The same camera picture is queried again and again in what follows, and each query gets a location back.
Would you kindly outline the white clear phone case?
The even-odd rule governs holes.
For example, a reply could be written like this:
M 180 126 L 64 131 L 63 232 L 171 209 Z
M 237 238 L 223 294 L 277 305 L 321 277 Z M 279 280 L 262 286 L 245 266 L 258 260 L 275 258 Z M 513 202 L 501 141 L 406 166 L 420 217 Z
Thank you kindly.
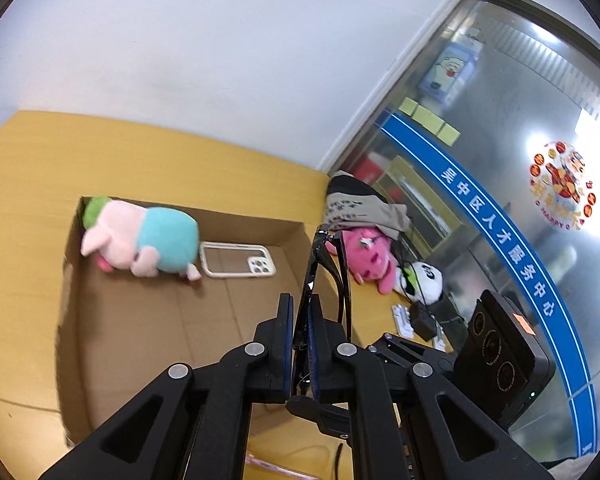
M 272 278 L 276 265 L 262 245 L 202 242 L 200 263 L 209 278 Z

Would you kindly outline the black sunglasses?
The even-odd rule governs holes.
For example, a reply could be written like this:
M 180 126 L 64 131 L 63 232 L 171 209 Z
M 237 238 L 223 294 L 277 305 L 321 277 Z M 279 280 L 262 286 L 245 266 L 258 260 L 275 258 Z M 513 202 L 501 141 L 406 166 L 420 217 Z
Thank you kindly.
M 341 235 L 324 224 L 317 227 L 311 242 L 292 332 L 291 392 L 311 398 L 308 311 L 313 294 L 320 297 L 324 318 L 339 323 L 344 342 L 350 344 L 352 307 L 346 252 Z

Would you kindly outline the white power strip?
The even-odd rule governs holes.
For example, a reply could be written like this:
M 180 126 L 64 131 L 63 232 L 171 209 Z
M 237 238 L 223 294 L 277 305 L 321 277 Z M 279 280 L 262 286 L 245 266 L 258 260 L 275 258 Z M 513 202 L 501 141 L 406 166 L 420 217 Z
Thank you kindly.
M 450 352 L 452 347 L 446 339 L 442 326 L 432 317 L 426 318 L 423 314 L 411 317 L 410 309 L 404 304 L 394 304 L 391 315 L 396 333 L 405 339 L 443 352 Z

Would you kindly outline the pink bear-top pen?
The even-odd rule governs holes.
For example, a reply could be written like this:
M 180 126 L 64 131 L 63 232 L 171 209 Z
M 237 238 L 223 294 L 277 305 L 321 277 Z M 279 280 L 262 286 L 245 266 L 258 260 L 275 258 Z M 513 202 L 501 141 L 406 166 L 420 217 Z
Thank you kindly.
M 279 466 L 268 462 L 267 460 L 261 460 L 259 457 L 248 452 L 245 456 L 245 464 L 253 467 L 272 472 L 272 474 L 281 474 L 282 476 L 296 479 L 296 480 L 318 480 L 318 477 L 312 476 L 312 474 L 305 474 L 304 472 L 289 469 L 283 466 Z

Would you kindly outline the panda plush toy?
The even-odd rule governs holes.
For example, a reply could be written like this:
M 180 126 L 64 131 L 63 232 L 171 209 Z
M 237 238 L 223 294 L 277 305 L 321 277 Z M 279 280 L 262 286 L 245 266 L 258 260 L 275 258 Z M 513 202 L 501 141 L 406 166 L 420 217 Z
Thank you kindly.
M 442 273 L 426 262 L 408 262 L 396 269 L 396 284 L 393 289 L 411 304 L 420 302 L 429 306 L 439 301 L 443 295 Z

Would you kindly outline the pink plush toy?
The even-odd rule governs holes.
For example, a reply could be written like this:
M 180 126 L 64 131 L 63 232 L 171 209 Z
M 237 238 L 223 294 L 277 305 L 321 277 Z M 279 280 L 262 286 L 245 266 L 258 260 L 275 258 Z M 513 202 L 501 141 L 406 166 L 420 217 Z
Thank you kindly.
M 390 238 L 371 226 L 342 230 L 339 234 L 352 278 L 360 285 L 375 283 L 381 295 L 392 292 L 396 286 L 396 258 Z

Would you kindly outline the brown cardboard box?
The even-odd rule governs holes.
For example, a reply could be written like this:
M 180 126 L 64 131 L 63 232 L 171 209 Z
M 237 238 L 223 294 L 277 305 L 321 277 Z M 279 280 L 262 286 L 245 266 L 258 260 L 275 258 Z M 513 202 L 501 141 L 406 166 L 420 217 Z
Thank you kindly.
M 102 272 L 80 254 L 84 207 L 76 207 L 65 249 L 56 335 L 62 424 L 77 444 L 165 368 L 218 362 L 276 315 L 278 297 L 301 295 L 313 226 L 189 209 L 210 242 L 257 244 L 270 251 L 272 278 L 136 278 Z

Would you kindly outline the grey printed cloth bag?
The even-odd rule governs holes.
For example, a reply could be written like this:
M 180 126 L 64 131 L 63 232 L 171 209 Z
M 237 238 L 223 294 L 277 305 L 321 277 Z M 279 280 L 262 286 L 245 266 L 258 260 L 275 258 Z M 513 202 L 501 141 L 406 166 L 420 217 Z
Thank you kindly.
M 369 184 L 338 171 L 327 185 L 323 223 L 332 231 L 375 228 L 392 240 L 411 225 L 407 206 L 390 203 Z

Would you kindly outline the pig plush teal shirt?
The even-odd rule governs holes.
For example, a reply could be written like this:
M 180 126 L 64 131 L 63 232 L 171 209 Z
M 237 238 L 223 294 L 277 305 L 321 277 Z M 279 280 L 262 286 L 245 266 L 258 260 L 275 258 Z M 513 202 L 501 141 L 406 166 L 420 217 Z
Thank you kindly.
M 199 226 L 183 211 L 94 196 L 85 203 L 82 223 L 81 255 L 95 255 L 104 272 L 125 270 L 137 278 L 163 272 L 191 283 L 201 278 Z

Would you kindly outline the new year window sticker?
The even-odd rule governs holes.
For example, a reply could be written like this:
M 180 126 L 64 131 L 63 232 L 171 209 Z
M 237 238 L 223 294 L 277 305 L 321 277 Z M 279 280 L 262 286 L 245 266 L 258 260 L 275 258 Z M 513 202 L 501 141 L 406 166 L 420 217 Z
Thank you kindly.
M 545 143 L 533 154 L 529 174 L 535 206 L 548 223 L 564 231 L 581 231 L 597 202 L 583 155 L 568 142 Z

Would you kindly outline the yellow sticky notes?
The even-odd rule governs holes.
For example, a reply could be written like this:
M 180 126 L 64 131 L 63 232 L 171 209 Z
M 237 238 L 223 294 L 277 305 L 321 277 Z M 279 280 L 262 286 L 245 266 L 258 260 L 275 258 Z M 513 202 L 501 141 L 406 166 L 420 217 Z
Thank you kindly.
M 411 117 L 414 122 L 417 122 L 422 128 L 436 136 L 447 146 L 452 146 L 460 137 L 460 132 L 457 129 L 449 125 L 431 110 L 428 110 L 427 107 L 410 98 L 404 98 L 398 110 L 402 114 Z

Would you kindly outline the cartoon sheep poster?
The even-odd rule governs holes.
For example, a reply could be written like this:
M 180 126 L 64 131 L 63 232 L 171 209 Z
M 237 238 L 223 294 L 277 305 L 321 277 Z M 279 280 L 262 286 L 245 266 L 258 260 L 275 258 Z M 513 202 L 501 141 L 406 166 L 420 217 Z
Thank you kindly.
M 450 105 L 474 72 L 480 51 L 449 42 L 422 76 L 417 88 L 434 101 Z

